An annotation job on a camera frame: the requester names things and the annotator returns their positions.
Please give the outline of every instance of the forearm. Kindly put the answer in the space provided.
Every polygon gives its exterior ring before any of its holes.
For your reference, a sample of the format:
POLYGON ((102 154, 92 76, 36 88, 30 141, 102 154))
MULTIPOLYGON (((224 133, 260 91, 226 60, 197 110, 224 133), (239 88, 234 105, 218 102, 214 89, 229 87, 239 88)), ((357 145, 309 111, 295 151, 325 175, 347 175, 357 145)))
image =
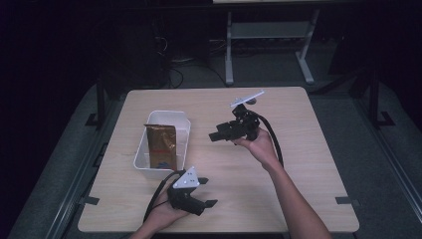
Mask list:
POLYGON ((130 236, 130 239, 149 239, 158 231, 158 228, 146 221, 130 236))
POLYGON ((316 212, 298 191, 286 171, 275 163, 266 165, 276 188, 292 238, 331 238, 316 212))

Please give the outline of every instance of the black equipment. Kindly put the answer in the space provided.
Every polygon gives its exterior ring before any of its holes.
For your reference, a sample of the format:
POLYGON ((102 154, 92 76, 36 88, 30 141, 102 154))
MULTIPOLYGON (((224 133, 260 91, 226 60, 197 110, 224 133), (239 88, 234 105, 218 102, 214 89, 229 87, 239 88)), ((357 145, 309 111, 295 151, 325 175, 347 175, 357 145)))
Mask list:
POLYGON ((155 193, 152 196, 151 201, 149 202, 148 207, 146 209, 145 215, 143 217, 143 222, 146 221, 146 218, 148 218, 149 213, 152 211, 152 209, 161 205, 162 203, 167 202, 165 201, 153 206, 156 198, 158 197, 165 183, 175 174, 178 174, 180 177, 174 179, 174 181, 167 189, 167 201, 171 204, 174 209, 181 209, 199 216, 202 214, 205 208, 211 208, 217 203, 218 200, 207 200, 205 202, 202 202, 190 196, 190 193, 193 192, 199 184, 205 184, 208 182, 208 178, 198 178, 196 176, 196 171, 194 167, 191 167, 187 171, 184 169, 180 171, 174 171, 170 175, 168 175, 164 180, 162 180, 158 188, 155 190, 155 193))
POLYGON ((209 134, 211 141, 218 141, 223 139, 233 140, 242 136, 246 136, 247 140, 253 141, 258 136, 258 128, 260 125, 259 120, 261 120, 270 133, 274 147, 276 148, 279 162, 282 166, 284 166, 282 150, 280 149, 279 141, 277 140, 276 134, 271 128, 270 123, 260 115, 246 109, 243 104, 237 105, 232 110, 232 113, 236 119, 218 124, 216 126, 217 131, 209 134))

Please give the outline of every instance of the human hand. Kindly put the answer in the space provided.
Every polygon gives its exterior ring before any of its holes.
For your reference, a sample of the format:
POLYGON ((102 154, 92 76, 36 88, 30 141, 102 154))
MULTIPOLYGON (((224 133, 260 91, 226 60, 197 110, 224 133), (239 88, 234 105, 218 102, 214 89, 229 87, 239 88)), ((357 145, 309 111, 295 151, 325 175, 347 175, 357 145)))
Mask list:
POLYGON ((189 215, 189 212, 174 209, 171 206, 168 201, 167 189, 157 197, 152 208, 146 221, 151 221, 159 230, 169 227, 178 219, 189 215))
POLYGON ((269 170, 269 167, 273 165, 280 164, 274 151, 270 134, 260 127, 258 128, 258 137, 255 140, 249 141, 244 138, 238 138, 232 140, 232 142, 248 148, 251 154, 262 163, 266 170, 269 170))
POLYGON ((155 200, 146 221, 130 238, 150 238, 156 232, 169 227, 175 221, 187 215, 189 215, 189 212, 174 209, 171 206, 168 201, 167 189, 165 189, 155 200))

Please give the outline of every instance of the wrist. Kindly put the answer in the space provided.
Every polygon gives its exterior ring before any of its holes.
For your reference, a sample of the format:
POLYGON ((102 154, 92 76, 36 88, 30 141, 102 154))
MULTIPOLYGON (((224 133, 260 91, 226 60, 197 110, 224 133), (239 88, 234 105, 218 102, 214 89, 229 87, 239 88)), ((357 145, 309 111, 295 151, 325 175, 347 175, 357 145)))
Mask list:
POLYGON ((284 170, 279 160, 276 157, 271 158, 270 160, 263 161, 262 166, 270 174, 278 173, 280 170, 284 170))
POLYGON ((148 220, 145 221, 139 229, 130 237, 130 239, 149 239, 160 229, 155 226, 153 223, 149 223, 148 220))

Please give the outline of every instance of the dark wall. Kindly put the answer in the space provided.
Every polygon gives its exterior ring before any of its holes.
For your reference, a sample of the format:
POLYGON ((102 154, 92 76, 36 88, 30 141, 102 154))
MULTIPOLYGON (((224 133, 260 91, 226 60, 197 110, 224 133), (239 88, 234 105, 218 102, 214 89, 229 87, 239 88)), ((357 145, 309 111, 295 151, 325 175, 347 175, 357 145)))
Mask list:
POLYGON ((378 72, 422 131, 422 2, 368 1, 345 25, 331 72, 346 74, 359 67, 378 72))
POLYGON ((6 238, 95 81, 88 25, 64 1, 5 1, 0 35, 0 238, 6 238))

